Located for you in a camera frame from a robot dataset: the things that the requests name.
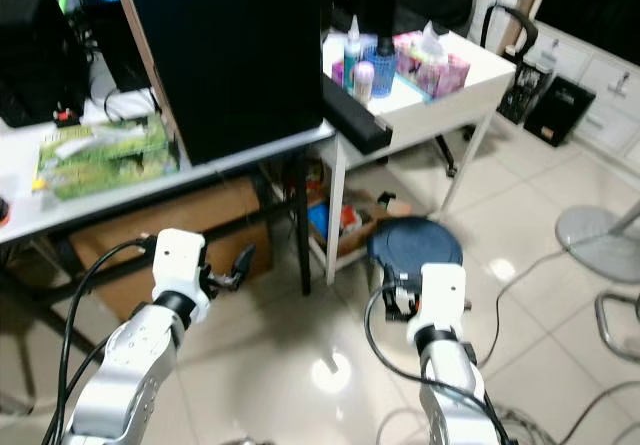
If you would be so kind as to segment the brown cardboard box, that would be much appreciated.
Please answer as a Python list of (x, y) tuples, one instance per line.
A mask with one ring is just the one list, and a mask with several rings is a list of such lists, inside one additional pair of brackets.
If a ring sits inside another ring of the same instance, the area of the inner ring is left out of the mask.
[[(232, 222), (242, 224), (244, 216), (259, 208), (259, 197), (252, 181), (248, 177), (236, 177), (227, 184), (209, 186), (173, 201), (86, 227), (69, 235), (69, 243), (83, 265), (91, 266), (102, 253), (122, 241), (143, 234), (155, 235), (169, 227), (200, 233)], [(242, 250), (250, 245), (255, 247), (250, 277), (255, 279), (273, 268), (268, 226), (261, 222), (224, 238), (207, 241), (206, 261), (218, 272), (228, 271)], [(140, 271), (110, 281), (93, 290), (93, 294), (115, 317), (127, 320), (138, 304), (150, 302), (152, 298), (154, 276), (151, 266), (151, 259), (146, 259)]]

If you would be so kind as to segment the open box of clutter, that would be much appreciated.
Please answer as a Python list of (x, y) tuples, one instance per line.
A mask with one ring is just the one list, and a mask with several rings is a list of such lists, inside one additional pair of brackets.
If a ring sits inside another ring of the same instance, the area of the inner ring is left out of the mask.
[[(325, 190), (308, 190), (307, 224), (311, 236), (311, 248), (316, 257), (326, 256), (329, 234), (329, 193)], [(388, 204), (378, 201), (376, 195), (360, 189), (344, 189), (338, 213), (339, 257), (365, 247), (367, 239), (378, 230), (381, 221), (394, 218)]]

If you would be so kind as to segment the green tissue box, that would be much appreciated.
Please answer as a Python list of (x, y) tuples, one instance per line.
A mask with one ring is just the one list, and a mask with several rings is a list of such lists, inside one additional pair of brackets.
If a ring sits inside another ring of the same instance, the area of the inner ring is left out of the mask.
[(175, 145), (160, 113), (54, 131), (38, 148), (32, 192), (72, 201), (174, 174)]

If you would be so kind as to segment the black soundbar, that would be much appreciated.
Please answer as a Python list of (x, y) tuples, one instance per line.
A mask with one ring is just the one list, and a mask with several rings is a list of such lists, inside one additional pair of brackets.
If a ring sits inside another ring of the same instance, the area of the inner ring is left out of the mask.
[(388, 147), (393, 131), (385, 128), (378, 117), (349, 94), (328, 75), (320, 74), (323, 116), (353, 148), (371, 154)]

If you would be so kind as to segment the round grey fan base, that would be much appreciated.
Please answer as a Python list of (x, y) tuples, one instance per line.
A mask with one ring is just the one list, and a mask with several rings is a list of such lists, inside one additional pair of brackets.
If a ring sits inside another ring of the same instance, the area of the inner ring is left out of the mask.
[(556, 238), (577, 262), (611, 281), (640, 282), (640, 201), (625, 215), (596, 206), (568, 208)]

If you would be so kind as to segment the small white side table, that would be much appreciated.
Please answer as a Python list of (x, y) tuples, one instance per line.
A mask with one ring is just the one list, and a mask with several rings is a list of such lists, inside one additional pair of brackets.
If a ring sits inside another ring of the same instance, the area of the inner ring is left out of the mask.
[(470, 62), (465, 87), (442, 98), (425, 99), (419, 90), (411, 87), (406, 80), (398, 78), (394, 81), (389, 96), (374, 98), (367, 103), (372, 115), (392, 130), (392, 138), (387, 147), (367, 153), (357, 151), (349, 140), (339, 133), (319, 147), (321, 160), (330, 167), (330, 190), (326, 198), (329, 199), (333, 211), (328, 215), (329, 226), (323, 234), (326, 240), (325, 248), (320, 249), (314, 244), (312, 253), (323, 259), (325, 284), (333, 285), (339, 270), (364, 256), (361, 250), (353, 250), (346, 256), (339, 253), (339, 225), (335, 221), (340, 217), (338, 208), (346, 192), (346, 175), (349, 170), (358, 169), (366, 163), (380, 160), (403, 149), (433, 142), (435, 138), (461, 129), (462, 126), (474, 124), (474, 138), (466, 152), (457, 158), (457, 172), (453, 176), (451, 188), (443, 201), (431, 211), (434, 218), (447, 215), (448, 208), (454, 201), (454, 194), (465, 180), (467, 167), (474, 160), (493, 117), (497, 115), (497, 106), (500, 98), (506, 93), (508, 84), (511, 84), (515, 65), (453, 32), (445, 33), (440, 38), (440, 43), (443, 43), (445, 49), (453, 55)]

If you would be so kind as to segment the small pale pink bottle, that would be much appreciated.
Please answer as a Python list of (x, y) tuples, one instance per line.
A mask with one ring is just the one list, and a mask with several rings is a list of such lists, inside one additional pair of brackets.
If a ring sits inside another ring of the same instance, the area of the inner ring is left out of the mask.
[(372, 83), (376, 78), (376, 71), (374, 65), (370, 61), (357, 62), (352, 67), (351, 75), (347, 84), (351, 88), (352, 96), (357, 99), (361, 105), (367, 105), (372, 98)]

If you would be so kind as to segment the blue plastic bottle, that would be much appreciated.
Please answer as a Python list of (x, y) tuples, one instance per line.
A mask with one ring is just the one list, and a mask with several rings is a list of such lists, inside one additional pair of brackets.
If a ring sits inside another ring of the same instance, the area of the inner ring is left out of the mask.
[(398, 65), (396, 42), (390, 35), (380, 35), (372, 49), (370, 64), (374, 67), (372, 98), (383, 98), (390, 94)]

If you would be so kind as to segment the white desk with black legs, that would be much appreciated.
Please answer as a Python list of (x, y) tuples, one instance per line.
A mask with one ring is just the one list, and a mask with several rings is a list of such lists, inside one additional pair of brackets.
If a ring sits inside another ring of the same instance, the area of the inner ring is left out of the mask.
[[(256, 145), (229, 154), (201, 165), (184, 165), (174, 174), (156, 179), (142, 181), (131, 185), (120, 186), (109, 192), (87, 195), (86, 198), (61, 202), (50, 198), (44, 192), (32, 192), (37, 177), (38, 148), (45, 137), (56, 131), (54, 122), (27, 126), (27, 128), (9, 131), (0, 140), (0, 197), (6, 208), (8, 221), (0, 227), (1, 248), (20, 247), (40, 241), (47, 236), (60, 238), (61, 235), (73, 233), (83, 227), (100, 224), (110, 218), (132, 213), (138, 209), (156, 206), (164, 202), (174, 201), (179, 195), (197, 192), (198, 189), (223, 185), (233, 177), (250, 174), (260, 169), (262, 163), (282, 161), (285, 163), (285, 175), (292, 177), (294, 186), (291, 194), (285, 198), (276, 197), (274, 203), (262, 204), (257, 212), (246, 215), (239, 222), (211, 227), (204, 231), (206, 238), (221, 239), (224, 236), (238, 233), (243, 227), (273, 221), (276, 215), (288, 213), (293, 218), (294, 244), (296, 244), (298, 265), (300, 265), (300, 285), (303, 297), (310, 297), (314, 291), (314, 276), (311, 275), (311, 258), (308, 252), (308, 235), (306, 225), (305, 167), (301, 165), (305, 152), (316, 145), (329, 142), (339, 133), (328, 122), (321, 122), (315, 128), (300, 131), (289, 137), (273, 140), (266, 144)], [(50, 288), (37, 293), (35, 286), (29, 285), (1, 265), (1, 286), (3, 295), (8, 294), (15, 303), (22, 305), (24, 311), (46, 323), (50, 329), (61, 332), (65, 349), (74, 346), (79, 352), (86, 354), (91, 361), (101, 362), (100, 352), (95, 352), (97, 345), (91, 343), (81, 331), (73, 325), (74, 317), (63, 317), (55, 313), (52, 304), (64, 300), (76, 300), (79, 281), (72, 284)]]

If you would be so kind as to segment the teal bottle with white nozzle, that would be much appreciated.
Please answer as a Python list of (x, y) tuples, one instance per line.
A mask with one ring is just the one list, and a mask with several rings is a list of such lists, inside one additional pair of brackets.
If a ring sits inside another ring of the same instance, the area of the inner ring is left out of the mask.
[(362, 60), (364, 60), (364, 41), (362, 41), (360, 28), (358, 28), (358, 16), (352, 15), (342, 60), (342, 84), (349, 93), (355, 90), (355, 69)]

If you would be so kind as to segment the pink tissue pack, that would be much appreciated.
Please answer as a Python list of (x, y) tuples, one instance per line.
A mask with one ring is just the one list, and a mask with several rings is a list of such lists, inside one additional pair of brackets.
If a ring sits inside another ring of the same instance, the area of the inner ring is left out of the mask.
[(393, 44), (396, 74), (429, 99), (449, 96), (465, 87), (470, 62), (445, 49), (430, 21), (421, 32), (396, 35)]

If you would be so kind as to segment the flat black box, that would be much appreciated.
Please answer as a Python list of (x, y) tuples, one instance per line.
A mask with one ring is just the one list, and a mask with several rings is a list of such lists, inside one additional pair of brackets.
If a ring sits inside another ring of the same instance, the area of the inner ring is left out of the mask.
[(527, 113), (522, 129), (552, 147), (559, 147), (586, 115), (595, 98), (594, 90), (563, 76), (553, 76)]

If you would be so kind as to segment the black boxy device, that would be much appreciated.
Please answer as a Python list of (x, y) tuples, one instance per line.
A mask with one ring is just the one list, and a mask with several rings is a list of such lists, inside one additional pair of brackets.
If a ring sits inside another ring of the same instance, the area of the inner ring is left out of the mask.
[(0, 0), (0, 113), (10, 128), (81, 105), (72, 32), (58, 0)]

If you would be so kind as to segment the white drawer cabinet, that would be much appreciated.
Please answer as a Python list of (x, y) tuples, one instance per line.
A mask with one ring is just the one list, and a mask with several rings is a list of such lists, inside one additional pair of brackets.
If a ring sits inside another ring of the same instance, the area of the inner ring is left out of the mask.
[(527, 60), (596, 96), (573, 139), (640, 170), (640, 65), (553, 26), (539, 23), (538, 29)]

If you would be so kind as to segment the metal chair frame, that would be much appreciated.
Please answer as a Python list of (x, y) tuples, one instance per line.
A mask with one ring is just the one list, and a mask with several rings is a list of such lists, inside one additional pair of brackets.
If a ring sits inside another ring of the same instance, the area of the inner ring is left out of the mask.
[(620, 357), (623, 361), (635, 363), (637, 366), (640, 366), (640, 352), (632, 352), (632, 350), (623, 346), (622, 343), (617, 343), (617, 341), (613, 339), (611, 329), (609, 329), (608, 325), (607, 313), (605, 313), (605, 304), (608, 302), (630, 305), (630, 307), (634, 309), (637, 321), (640, 321), (640, 295), (630, 297), (630, 295), (618, 293), (618, 291), (602, 291), (602, 293), (596, 295), (594, 300), (596, 330), (598, 330), (600, 340), (611, 350), (611, 353), (617, 355), (617, 357)]

